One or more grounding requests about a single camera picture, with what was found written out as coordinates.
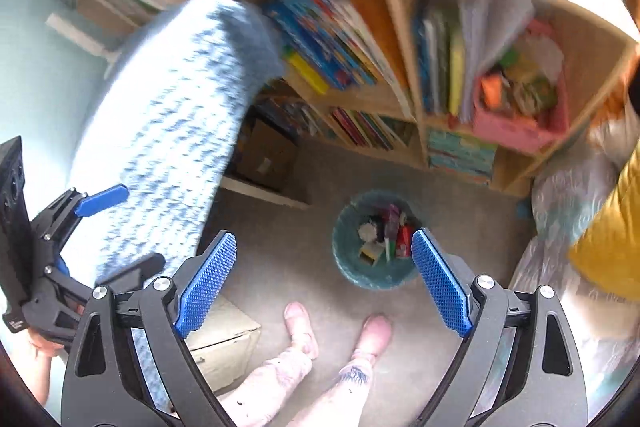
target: light blue wall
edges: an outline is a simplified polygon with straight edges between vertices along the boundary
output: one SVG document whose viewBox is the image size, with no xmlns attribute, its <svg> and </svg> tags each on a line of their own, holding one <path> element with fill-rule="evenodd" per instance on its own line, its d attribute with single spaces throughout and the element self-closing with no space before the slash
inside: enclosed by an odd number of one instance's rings
<svg viewBox="0 0 640 427">
<path fill-rule="evenodd" d="M 106 67 L 103 58 L 86 53 L 45 25 L 53 12 L 113 44 L 59 0 L 0 0 L 0 142 L 22 136 L 30 217 L 66 189 L 82 124 Z M 0 294 L 0 312 L 5 306 Z M 11 353 L 16 336 L 4 324 L 0 341 Z M 56 357 L 46 405 L 56 419 L 64 368 Z"/>
</svg>

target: metal screw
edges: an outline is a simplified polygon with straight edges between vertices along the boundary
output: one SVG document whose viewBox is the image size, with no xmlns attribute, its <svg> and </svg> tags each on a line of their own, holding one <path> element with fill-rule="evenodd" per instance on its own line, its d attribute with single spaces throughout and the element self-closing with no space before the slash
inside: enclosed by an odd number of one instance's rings
<svg viewBox="0 0 640 427">
<path fill-rule="evenodd" d="M 540 295 L 542 295 L 544 298 L 550 299 L 555 294 L 556 293 L 554 292 L 554 289 L 551 288 L 551 286 L 547 286 L 546 284 L 544 286 L 540 286 Z"/>
<path fill-rule="evenodd" d="M 102 299 L 105 295 L 107 295 L 107 288 L 105 288 L 104 286 L 98 286 L 94 290 L 95 299 Z"/>
<path fill-rule="evenodd" d="M 485 290 L 490 290 L 495 286 L 495 281 L 488 275 L 481 275 L 478 277 L 478 285 Z"/>
<path fill-rule="evenodd" d="M 154 288 L 160 292 L 163 292 L 171 286 L 171 279 L 169 277 L 158 277 L 154 281 Z"/>
</svg>

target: pink storage bin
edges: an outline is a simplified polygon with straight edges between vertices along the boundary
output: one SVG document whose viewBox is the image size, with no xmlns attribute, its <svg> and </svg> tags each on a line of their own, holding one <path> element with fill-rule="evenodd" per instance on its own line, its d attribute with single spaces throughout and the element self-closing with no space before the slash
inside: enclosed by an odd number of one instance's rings
<svg viewBox="0 0 640 427">
<path fill-rule="evenodd" d="M 527 31 L 534 34 L 547 35 L 554 38 L 551 26 L 537 20 L 529 23 Z M 481 140 L 497 143 L 508 149 L 534 154 L 559 139 L 569 131 L 569 108 L 567 104 L 564 71 L 560 73 L 556 84 L 558 104 L 553 109 L 541 114 L 538 126 L 533 128 L 511 118 L 488 111 L 480 100 L 480 78 L 474 87 L 474 136 Z"/>
</svg>

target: gray carpet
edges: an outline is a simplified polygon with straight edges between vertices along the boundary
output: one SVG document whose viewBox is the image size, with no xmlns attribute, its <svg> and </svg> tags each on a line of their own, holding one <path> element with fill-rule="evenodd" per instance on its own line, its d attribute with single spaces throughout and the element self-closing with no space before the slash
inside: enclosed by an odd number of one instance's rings
<svg viewBox="0 0 640 427">
<path fill-rule="evenodd" d="M 320 357 L 273 426 L 286 425 L 334 382 L 362 322 L 384 312 L 394 337 L 376 366 L 361 426 L 407 425 L 426 404 L 454 356 L 459 338 L 444 327 L 418 277 L 392 291 L 366 291 L 349 283 L 334 264 L 331 233 L 350 198 L 372 188 L 393 190 L 430 228 L 449 253 L 476 273 L 507 284 L 534 233 L 516 217 L 515 198 L 461 182 L 306 142 L 293 174 L 312 204 L 306 211 L 265 203 L 226 190 L 216 195 L 204 237 L 227 229 L 238 238 L 238 260 L 222 293 L 262 324 L 249 370 L 287 346 L 282 311 L 299 300 L 311 315 Z"/>
</svg>

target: yellow cushion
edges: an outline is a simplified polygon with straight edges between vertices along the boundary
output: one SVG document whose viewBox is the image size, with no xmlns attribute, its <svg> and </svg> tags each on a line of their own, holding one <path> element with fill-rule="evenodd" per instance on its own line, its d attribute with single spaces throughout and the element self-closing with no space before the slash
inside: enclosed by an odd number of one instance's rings
<svg viewBox="0 0 640 427">
<path fill-rule="evenodd" d="M 640 142 L 569 260 L 607 292 L 640 301 Z"/>
</svg>

